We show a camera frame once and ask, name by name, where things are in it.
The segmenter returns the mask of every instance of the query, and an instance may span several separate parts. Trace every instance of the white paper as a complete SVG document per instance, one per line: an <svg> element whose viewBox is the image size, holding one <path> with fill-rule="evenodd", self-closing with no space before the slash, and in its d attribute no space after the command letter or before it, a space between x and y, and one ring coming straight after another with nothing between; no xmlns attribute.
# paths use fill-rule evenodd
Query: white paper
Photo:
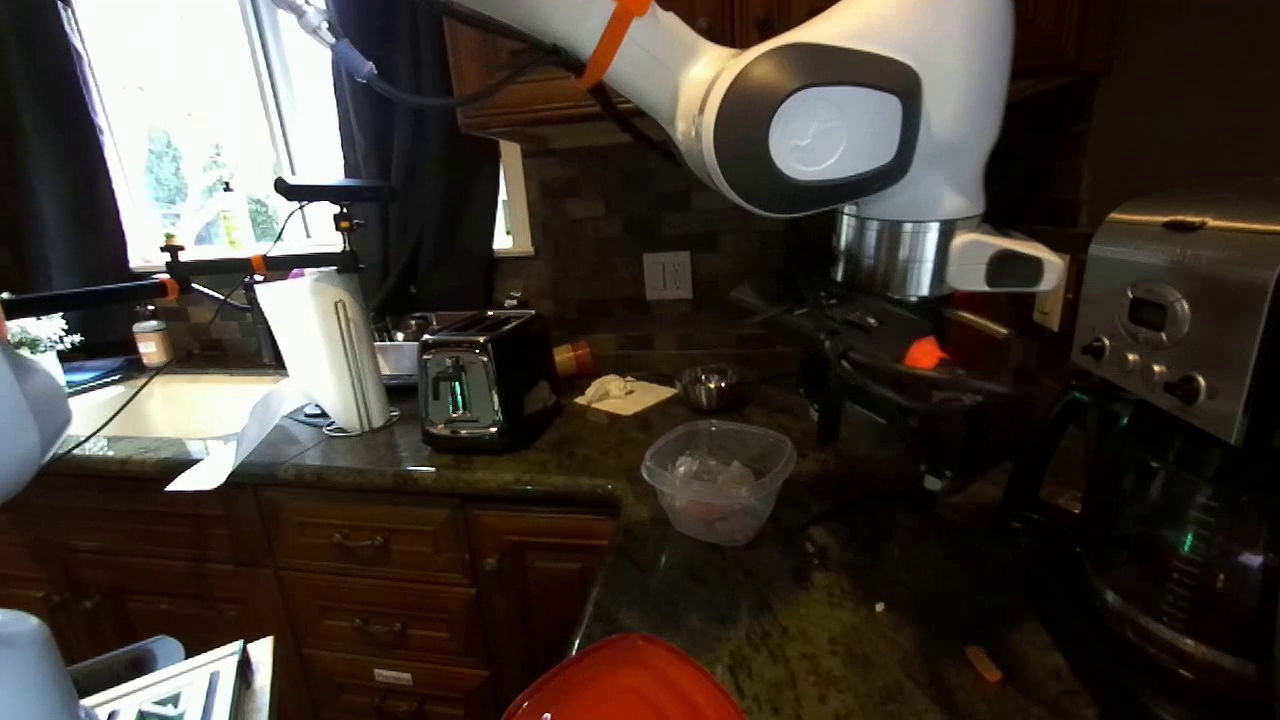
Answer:
<svg viewBox="0 0 1280 720"><path fill-rule="evenodd" d="M235 472L235 463L243 463L243 455L265 441L272 437L272 428L291 415L294 407L313 405L313 397L291 383L291 379L278 379L274 389L269 389L243 428L213 449L199 463L183 469L163 493L216 493L227 484L227 477Z"/></svg>

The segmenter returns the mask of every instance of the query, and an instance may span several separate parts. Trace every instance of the paper towel holder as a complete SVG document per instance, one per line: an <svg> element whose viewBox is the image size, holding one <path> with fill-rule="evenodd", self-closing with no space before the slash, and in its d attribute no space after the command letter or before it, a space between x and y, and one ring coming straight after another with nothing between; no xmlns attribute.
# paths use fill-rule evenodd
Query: paper towel holder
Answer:
<svg viewBox="0 0 1280 720"><path fill-rule="evenodd" d="M386 389L374 366L354 272L313 268L289 281L259 281L257 300L289 379L327 412L337 433L386 425Z"/></svg>

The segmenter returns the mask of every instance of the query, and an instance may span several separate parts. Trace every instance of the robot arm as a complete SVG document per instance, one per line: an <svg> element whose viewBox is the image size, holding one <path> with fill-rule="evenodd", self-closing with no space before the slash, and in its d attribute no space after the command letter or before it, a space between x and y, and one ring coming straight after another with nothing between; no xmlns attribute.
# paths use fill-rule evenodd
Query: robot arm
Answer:
<svg viewBox="0 0 1280 720"><path fill-rule="evenodd" d="M0 344L0 503L29 489L71 425L66 391L14 346Z"/></svg>
<svg viewBox="0 0 1280 720"><path fill-rule="evenodd" d="M1010 0L841 0L722 46L653 0L452 0L573 54L630 11L605 85L756 214L841 212L836 246L891 300L1043 291L1058 254L977 229L999 135Z"/></svg>

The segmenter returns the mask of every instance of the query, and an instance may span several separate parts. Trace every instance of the glass bowl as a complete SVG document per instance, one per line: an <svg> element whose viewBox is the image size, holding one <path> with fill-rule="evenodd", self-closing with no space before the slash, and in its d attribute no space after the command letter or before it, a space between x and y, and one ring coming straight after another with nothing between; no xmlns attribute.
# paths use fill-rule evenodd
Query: glass bowl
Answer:
<svg viewBox="0 0 1280 720"><path fill-rule="evenodd" d="M680 425L639 459L673 526L721 547L738 547L765 526L791 472L794 444L738 418Z"/></svg>

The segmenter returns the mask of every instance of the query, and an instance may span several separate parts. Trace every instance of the curtain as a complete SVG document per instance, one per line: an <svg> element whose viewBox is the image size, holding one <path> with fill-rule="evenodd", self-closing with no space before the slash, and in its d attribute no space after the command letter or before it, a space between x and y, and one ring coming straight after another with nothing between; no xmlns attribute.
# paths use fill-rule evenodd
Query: curtain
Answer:
<svg viewBox="0 0 1280 720"><path fill-rule="evenodd" d="M411 94L448 94L442 15L420 0L327 0L337 27ZM374 316L490 305L494 140L337 77L345 170L390 185L386 230L354 209Z"/></svg>
<svg viewBox="0 0 1280 720"><path fill-rule="evenodd" d="M0 286L127 281L111 176L56 0L0 6ZM84 310L87 338L122 338L118 310Z"/></svg>

